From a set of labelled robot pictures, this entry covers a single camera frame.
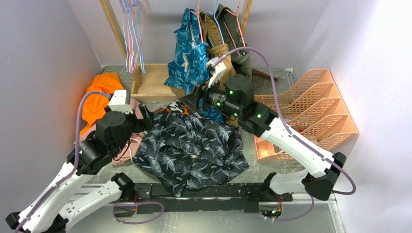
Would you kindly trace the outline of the dark leaf print shorts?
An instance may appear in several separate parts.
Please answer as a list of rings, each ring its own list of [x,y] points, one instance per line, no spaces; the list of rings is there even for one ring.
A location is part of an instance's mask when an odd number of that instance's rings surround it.
[[[176,197],[227,183],[249,168],[239,127],[180,113],[156,113],[133,162]]]

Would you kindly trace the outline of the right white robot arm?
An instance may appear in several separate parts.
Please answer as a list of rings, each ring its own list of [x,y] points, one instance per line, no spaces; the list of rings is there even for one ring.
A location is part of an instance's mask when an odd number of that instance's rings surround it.
[[[215,107],[222,115],[236,118],[243,130],[278,146],[305,168],[295,173],[268,175],[262,188],[266,200],[273,201],[282,194],[296,192],[328,200],[334,192],[346,156],[341,152],[326,151],[284,125],[273,109],[254,99],[254,86],[246,77],[230,77],[224,90],[219,84],[198,83],[180,101],[193,112],[198,111],[202,102]]]

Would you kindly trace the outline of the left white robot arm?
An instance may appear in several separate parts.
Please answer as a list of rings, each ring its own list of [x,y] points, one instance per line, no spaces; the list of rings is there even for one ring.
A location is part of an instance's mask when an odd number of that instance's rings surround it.
[[[142,117],[137,117],[129,105],[122,110],[108,107],[95,130],[85,140],[75,143],[42,194],[23,211],[6,217],[8,226],[17,233],[65,233],[106,204],[130,201],[135,196],[135,185],[124,173],[115,174],[85,197],[76,201],[71,201],[71,197],[122,152],[133,134],[153,128],[153,113],[143,104],[138,108]]]

